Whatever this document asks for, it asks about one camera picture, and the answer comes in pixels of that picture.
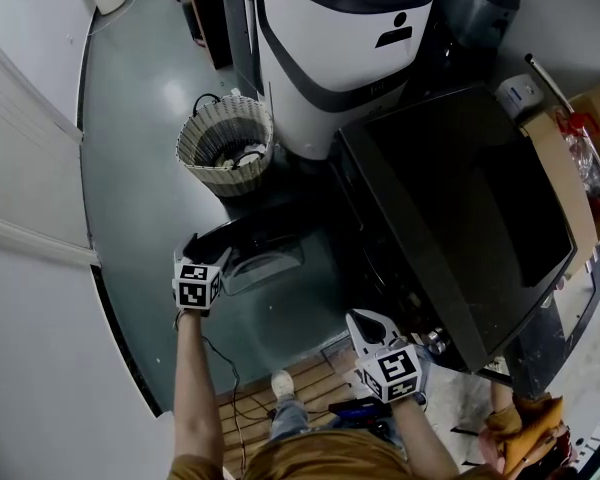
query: white shoe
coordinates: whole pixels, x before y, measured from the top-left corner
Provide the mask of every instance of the white shoe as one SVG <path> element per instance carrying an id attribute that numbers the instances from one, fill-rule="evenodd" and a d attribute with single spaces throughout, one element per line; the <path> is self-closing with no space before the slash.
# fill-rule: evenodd
<path id="1" fill-rule="evenodd" d="M 271 391 L 280 400 L 285 395 L 295 394 L 295 386 L 293 385 L 293 377 L 286 370 L 278 370 L 271 376 Z"/>

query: cable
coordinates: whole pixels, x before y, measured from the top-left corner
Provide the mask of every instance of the cable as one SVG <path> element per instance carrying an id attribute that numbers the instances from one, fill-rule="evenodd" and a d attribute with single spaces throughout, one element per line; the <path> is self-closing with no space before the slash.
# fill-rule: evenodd
<path id="1" fill-rule="evenodd" d="M 238 369 L 236 368 L 236 364 L 225 356 L 222 352 L 220 352 L 216 347 L 213 346 L 213 343 L 206 336 L 202 336 L 202 339 L 205 341 L 209 348 L 213 350 L 216 354 L 220 356 L 220 358 L 224 359 L 231 366 L 231 371 L 233 372 L 233 394 L 231 395 L 231 405 L 233 406 L 233 421 L 236 424 L 236 428 L 238 429 L 238 437 L 240 438 L 240 447 L 242 448 L 242 459 L 240 460 L 240 476 L 244 476 L 244 470 L 247 464 L 247 451 L 244 446 L 244 439 L 242 439 L 242 429 L 240 428 L 240 424 L 238 423 L 238 408 L 236 407 L 236 392 L 238 391 L 238 385 L 240 384 L 240 374 L 238 373 Z"/>
<path id="2" fill-rule="evenodd" d="M 115 18 L 113 18 L 110 22 L 108 22 L 107 24 L 103 25 L 102 27 L 100 27 L 99 29 L 94 30 L 93 32 L 91 32 L 90 34 L 88 34 L 88 37 L 91 37 L 95 34 L 97 34 L 98 32 L 102 32 L 105 28 L 107 28 L 109 25 L 113 25 L 116 21 L 118 21 L 120 18 L 122 18 L 125 14 L 127 14 L 127 11 L 129 9 L 131 9 L 131 7 L 133 7 L 133 4 L 136 3 L 137 0 L 131 0 L 131 3 L 127 6 L 127 8 L 122 11 L 120 14 L 118 14 Z"/>

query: floor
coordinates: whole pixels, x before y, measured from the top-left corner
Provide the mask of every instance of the floor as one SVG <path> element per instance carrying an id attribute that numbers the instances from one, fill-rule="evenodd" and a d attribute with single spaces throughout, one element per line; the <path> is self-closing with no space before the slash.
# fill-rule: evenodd
<path id="1" fill-rule="evenodd" d="M 231 211 L 178 164 L 176 139 L 197 97 L 228 94 L 235 77 L 232 69 L 212 68 L 176 0 L 131 2 L 94 27 L 84 100 L 84 192 L 124 338 L 159 406 L 169 410 L 176 352 L 173 251 L 193 233 L 226 223 Z M 274 284 L 223 294 L 205 321 L 206 336 L 236 362 L 244 383 L 312 356 L 345 329 L 337 270 L 323 239 L 308 236 L 302 247 L 303 267 Z M 214 355 L 210 363 L 216 391 L 229 390 L 231 369 Z"/>

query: woven basket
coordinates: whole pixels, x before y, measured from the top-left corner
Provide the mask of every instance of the woven basket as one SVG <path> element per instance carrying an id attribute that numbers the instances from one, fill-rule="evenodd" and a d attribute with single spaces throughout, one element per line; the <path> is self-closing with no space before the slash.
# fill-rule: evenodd
<path id="1" fill-rule="evenodd" d="M 205 96 L 214 101 L 197 109 Z M 273 122 L 264 105 L 244 96 L 203 94 L 180 131 L 176 158 L 217 196 L 241 196 L 262 184 L 273 156 L 272 140 Z M 256 144 L 265 146 L 256 160 L 241 167 L 215 166 L 219 156 Z"/>

